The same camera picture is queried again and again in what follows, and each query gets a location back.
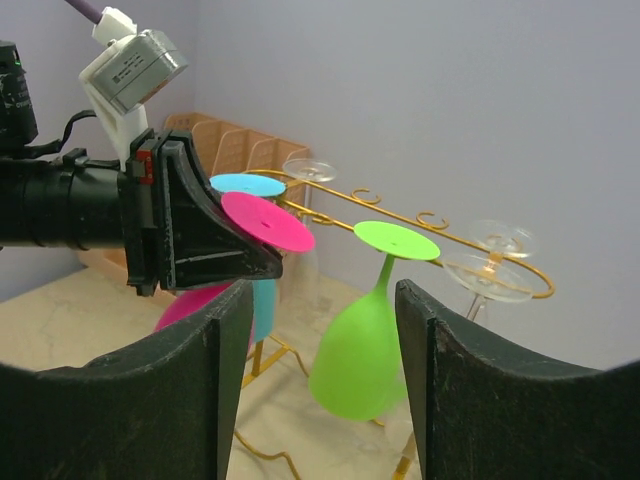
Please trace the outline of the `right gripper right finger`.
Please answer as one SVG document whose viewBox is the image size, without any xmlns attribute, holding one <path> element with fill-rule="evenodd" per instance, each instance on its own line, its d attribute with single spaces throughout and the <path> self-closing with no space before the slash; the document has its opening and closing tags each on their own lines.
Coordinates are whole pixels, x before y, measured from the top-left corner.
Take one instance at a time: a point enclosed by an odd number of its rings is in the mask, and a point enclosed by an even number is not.
<svg viewBox="0 0 640 480">
<path fill-rule="evenodd" d="M 425 479 L 635 479 L 639 366 L 595 370 L 511 342 L 410 280 L 397 329 Z"/>
</svg>

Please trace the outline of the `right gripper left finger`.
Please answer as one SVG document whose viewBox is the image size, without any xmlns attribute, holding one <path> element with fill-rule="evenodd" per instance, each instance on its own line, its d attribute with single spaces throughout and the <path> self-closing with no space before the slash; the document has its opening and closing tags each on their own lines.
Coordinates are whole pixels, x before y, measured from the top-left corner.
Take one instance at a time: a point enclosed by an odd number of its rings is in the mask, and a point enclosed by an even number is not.
<svg viewBox="0 0 640 480">
<path fill-rule="evenodd" d="M 5 479 L 223 479 L 253 318 L 239 280 L 83 367 L 1 369 Z"/>
</svg>

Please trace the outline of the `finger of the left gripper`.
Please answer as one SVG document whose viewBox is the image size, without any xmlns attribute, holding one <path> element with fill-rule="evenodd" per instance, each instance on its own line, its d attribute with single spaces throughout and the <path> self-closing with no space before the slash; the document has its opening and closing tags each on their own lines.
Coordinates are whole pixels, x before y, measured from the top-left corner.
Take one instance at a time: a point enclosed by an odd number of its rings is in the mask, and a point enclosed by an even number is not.
<svg viewBox="0 0 640 480">
<path fill-rule="evenodd" d="M 158 280 L 192 290 L 237 279 L 277 279 L 282 256 L 242 231 L 222 210 L 192 136 L 166 131 L 158 148 Z"/>
</svg>

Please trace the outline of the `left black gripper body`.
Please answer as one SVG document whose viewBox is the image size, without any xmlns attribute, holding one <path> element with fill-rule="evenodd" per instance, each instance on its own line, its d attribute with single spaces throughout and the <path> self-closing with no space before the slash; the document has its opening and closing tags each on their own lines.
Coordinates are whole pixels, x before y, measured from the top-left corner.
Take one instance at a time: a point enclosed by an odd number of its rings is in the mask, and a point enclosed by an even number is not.
<svg viewBox="0 0 640 480">
<path fill-rule="evenodd" d="M 140 296 L 188 290 L 192 261 L 182 246 L 193 209 L 191 134 L 148 130 L 124 167 L 74 149 L 54 161 L 1 161 L 4 247 L 121 249 L 128 285 Z"/>
</svg>

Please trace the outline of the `pink plastic goblet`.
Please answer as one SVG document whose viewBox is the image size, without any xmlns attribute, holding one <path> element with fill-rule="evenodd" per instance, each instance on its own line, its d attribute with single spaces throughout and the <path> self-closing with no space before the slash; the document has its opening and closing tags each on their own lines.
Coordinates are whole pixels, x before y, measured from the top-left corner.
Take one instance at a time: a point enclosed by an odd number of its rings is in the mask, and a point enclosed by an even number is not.
<svg viewBox="0 0 640 480">
<path fill-rule="evenodd" d="M 222 208 L 242 230 L 268 245 L 293 253 L 306 253 L 315 247 L 311 231 L 292 214 L 270 200 L 242 192 L 222 195 Z M 178 296 L 164 311 L 156 332 L 200 310 L 226 290 L 226 284 L 190 290 Z M 276 281 L 253 283 L 253 326 L 250 344 L 270 335 L 275 323 Z"/>
</svg>

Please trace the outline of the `blue plastic goblet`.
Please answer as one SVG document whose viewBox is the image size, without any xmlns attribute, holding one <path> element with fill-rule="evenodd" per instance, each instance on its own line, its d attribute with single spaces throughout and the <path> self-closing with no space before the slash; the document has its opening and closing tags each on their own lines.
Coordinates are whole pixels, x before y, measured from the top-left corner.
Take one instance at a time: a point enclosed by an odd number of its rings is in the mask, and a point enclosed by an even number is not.
<svg viewBox="0 0 640 480">
<path fill-rule="evenodd" d="M 285 192 L 283 182 L 262 175 L 226 173 L 210 178 L 211 186 L 221 192 L 244 192 L 261 198 L 275 198 Z M 253 286 L 253 327 L 250 344 L 264 340 L 273 330 L 276 308 L 276 281 L 259 280 Z"/>
</svg>

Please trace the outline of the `green plastic goblet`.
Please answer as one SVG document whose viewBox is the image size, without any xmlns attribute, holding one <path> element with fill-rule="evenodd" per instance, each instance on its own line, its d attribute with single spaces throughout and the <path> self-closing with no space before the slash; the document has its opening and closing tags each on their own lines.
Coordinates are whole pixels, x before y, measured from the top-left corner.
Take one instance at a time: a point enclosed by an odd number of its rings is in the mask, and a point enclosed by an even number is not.
<svg viewBox="0 0 640 480">
<path fill-rule="evenodd" d="M 334 317 L 322 336 L 309 376 L 309 390 L 331 414 L 374 420 L 406 397 L 395 310 L 388 286 L 397 259 L 432 261 L 440 248 L 400 225 L 362 221 L 353 229 L 385 259 L 374 287 Z"/>
</svg>

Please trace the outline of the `short clear wine glass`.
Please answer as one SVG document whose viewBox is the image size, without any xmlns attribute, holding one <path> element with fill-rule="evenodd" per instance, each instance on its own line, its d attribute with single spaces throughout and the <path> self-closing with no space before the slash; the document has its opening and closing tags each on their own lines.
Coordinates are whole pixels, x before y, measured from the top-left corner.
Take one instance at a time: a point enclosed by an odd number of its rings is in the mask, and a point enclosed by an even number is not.
<svg viewBox="0 0 640 480">
<path fill-rule="evenodd" d="M 441 264 L 454 281 L 472 294 L 464 313 L 470 321 L 478 319 L 489 301 L 518 304 L 533 298 L 530 283 L 505 266 L 499 256 L 453 253 L 445 255 Z"/>
</svg>

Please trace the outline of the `tall clear flute glass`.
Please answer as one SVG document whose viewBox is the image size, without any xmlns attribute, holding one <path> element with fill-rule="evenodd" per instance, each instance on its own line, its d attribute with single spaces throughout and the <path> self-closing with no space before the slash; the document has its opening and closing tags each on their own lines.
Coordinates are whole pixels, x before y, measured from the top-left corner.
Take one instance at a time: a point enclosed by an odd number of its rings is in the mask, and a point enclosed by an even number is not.
<svg viewBox="0 0 640 480">
<path fill-rule="evenodd" d="M 476 244 L 511 258 L 527 258 L 538 250 L 537 241 L 530 231 L 496 220 L 473 222 L 470 234 Z"/>
</svg>

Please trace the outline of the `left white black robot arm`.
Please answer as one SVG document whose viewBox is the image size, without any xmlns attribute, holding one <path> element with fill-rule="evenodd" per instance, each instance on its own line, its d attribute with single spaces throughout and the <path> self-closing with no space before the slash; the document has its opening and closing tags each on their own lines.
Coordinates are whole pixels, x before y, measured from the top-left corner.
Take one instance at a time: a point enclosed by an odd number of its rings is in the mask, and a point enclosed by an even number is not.
<svg viewBox="0 0 640 480">
<path fill-rule="evenodd" d="M 16 45 L 1 45 L 1 243 L 121 249 L 141 296 L 238 279 L 276 279 L 281 255 L 223 211 L 190 133 L 146 128 L 123 162 L 63 141 L 36 145 L 37 123 Z"/>
</svg>

